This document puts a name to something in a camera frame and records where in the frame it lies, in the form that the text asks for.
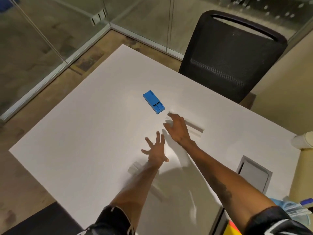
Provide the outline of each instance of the chair handle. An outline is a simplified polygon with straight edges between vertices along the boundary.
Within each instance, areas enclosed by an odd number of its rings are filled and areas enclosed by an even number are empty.
[[[281,35],[280,33],[276,32],[276,31],[273,31],[272,29],[270,29],[268,27],[262,26],[258,23],[246,20],[244,18],[235,16],[235,15],[231,15],[231,14],[228,14],[228,13],[225,13],[222,11],[211,10],[211,11],[206,11],[205,14],[209,15],[211,17],[220,18],[223,20],[228,20],[228,21],[243,25],[245,27],[248,27],[250,29],[253,29],[257,32],[260,32],[260,33],[270,37],[271,39],[273,39],[276,42],[279,42],[282,44],[287,44],[287,40],[283,35]]]

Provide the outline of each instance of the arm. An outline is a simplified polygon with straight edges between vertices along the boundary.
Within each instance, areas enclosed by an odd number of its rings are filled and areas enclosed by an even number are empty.
[[[166,130],[193,159],[241,233],[245,231],[251,217],[264,209],[275,206],[269,198],[244,178],[201,150],[190,139],[185,120],[182,117],[178,114],[168,115],[173,120],[173,126],[164,123]]]
[[[143,166],[142,171],[134,176],[118,195],[112,200],[110,205],[120,207],[127,215],[134,230],[137,229],[140,214],[148,196],[152,181],[157,174],[158,169],[163,162],[168,162],[168,158],[164,154],[164,135],[161,136],[157,131],[156,143],[146,138],[150,150],[142,150],[144,154],[149,155],[148,162]]]

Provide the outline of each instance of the forearm tattoo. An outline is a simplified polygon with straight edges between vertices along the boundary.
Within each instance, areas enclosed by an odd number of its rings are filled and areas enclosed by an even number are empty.
[[[232,193],[214,175],[210,175],[210,186],[215,191],[222,203],[228,204],[230,202]]]

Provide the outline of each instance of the glass door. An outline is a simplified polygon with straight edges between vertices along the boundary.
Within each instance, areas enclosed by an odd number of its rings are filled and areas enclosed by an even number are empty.
[[[106,17],[103,0],[0,0],[0,120],[109,29]]]

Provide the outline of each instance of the orange object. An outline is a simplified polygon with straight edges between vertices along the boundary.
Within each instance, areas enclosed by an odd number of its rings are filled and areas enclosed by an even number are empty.
[[[223,235],[241,235],[241,233],[233,221],[229,220]]]

